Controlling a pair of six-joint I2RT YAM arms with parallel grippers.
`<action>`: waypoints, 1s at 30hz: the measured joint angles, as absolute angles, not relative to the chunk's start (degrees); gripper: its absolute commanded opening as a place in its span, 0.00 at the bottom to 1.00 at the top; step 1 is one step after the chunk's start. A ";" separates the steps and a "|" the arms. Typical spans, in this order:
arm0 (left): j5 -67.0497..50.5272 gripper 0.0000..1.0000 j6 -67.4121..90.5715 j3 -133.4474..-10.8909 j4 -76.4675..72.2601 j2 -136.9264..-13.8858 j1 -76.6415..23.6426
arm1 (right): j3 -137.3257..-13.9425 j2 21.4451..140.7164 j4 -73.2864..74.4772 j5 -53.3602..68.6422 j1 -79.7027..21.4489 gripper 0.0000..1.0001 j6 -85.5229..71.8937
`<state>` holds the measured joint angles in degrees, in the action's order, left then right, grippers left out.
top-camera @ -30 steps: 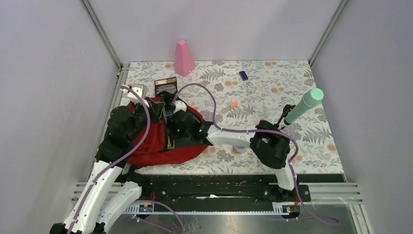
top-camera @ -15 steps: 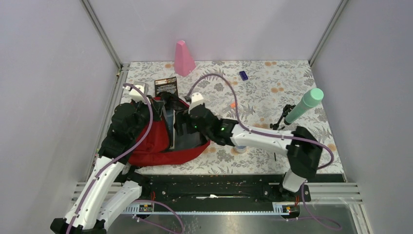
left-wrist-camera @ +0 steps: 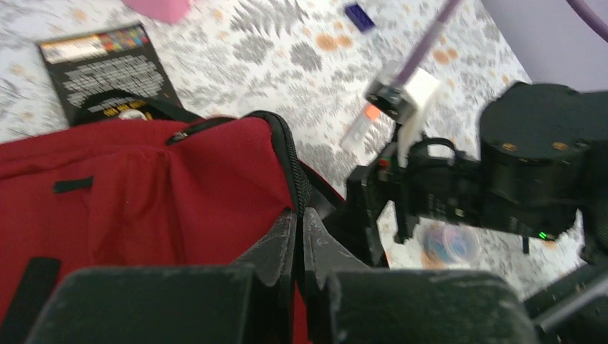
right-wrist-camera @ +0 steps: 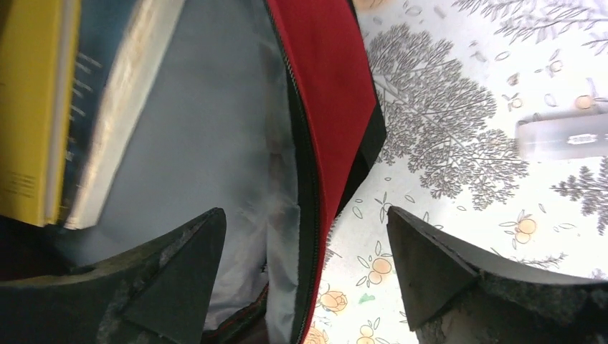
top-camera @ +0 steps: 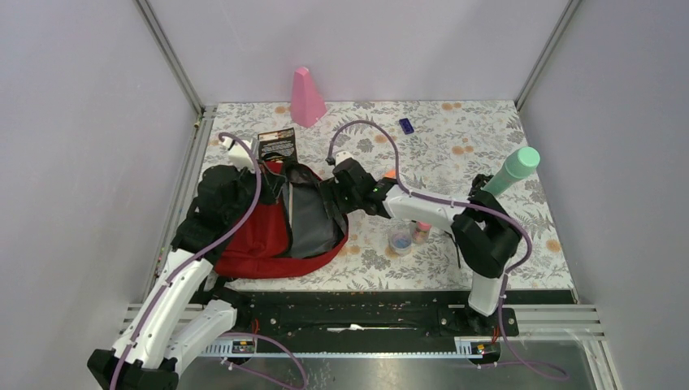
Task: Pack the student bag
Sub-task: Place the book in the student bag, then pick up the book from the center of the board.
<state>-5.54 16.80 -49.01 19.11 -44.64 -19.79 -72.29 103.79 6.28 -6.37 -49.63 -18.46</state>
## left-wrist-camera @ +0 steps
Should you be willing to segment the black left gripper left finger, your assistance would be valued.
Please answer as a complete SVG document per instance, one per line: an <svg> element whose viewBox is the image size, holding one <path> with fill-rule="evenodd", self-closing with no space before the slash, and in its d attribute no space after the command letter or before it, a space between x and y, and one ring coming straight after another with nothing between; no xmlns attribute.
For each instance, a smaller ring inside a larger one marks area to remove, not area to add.
<svg viewBox="0 0 608 344"><path fill-rule="evenodd" d="M297 215L222 266L81 269L59 285L29 343L291 343Z"/></svg>

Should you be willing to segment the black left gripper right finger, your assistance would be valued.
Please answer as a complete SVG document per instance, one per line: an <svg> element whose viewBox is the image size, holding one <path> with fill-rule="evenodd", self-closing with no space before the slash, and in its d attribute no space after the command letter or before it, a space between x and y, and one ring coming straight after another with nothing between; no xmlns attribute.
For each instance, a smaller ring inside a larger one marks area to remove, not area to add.
<svg viewBox="0 0 608 344"><path fill-rule="evenodd" d="M313 343L536 343L510 286L489 272L372 268L303 217L308 338Z"/></svg>

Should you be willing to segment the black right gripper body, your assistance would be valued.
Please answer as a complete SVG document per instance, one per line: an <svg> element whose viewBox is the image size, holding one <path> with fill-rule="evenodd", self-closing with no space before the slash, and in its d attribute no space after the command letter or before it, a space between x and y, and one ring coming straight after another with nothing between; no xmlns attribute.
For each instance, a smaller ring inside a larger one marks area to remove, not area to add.
<svg viewBox="0 0 608 344"><path fill-rule="evenodd" d="M517 82L489 102L478 121L480 157L446 138L423 137L404 167L386 153L357 167L346 202L326 223L358 258L382 265L377 221L396 208L396 241L420 219L551 240L576 215L589 218L589 94L564 85ZM452 150L432 157L429 147Z"/></svg>

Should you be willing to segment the red student backpack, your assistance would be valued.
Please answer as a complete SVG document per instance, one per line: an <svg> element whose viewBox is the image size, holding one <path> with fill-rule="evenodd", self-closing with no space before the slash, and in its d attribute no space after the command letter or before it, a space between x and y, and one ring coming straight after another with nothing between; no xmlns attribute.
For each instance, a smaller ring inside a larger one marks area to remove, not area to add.
<svg viewBox="0 0 608 344"><path fill-rule="evenodd" d="M69 274L224 265L316 174L278 115L112 119L1 145L1 341L23 343Z"/></svg>

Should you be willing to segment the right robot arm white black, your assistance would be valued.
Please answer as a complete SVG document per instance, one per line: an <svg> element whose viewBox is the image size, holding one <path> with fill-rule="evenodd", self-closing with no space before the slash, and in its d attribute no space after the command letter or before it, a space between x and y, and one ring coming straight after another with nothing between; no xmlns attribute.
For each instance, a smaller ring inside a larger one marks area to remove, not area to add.
<svg viewBox="0 0 608 344"><path fill-rule="evenodd" d="M582 258L607 255L607 93L516 82L489 102L478 121L480 155L446 138L423 136L398 166L396 143L347 180L344 205L325 219L360 260L384 263L376 223L395 205L395 241L421 218L544 241L582 214Z"/></svg>

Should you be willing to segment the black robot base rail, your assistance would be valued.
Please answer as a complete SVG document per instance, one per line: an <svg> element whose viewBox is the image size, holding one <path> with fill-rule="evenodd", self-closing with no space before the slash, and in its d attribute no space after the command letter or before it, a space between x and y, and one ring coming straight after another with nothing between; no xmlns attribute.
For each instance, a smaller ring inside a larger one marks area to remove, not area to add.
<svg viewBox="0 0 608 344"><path fill-rule="evenodd" d="M607 344L607 265L582 265L524 306L539 343Z"/></svg>

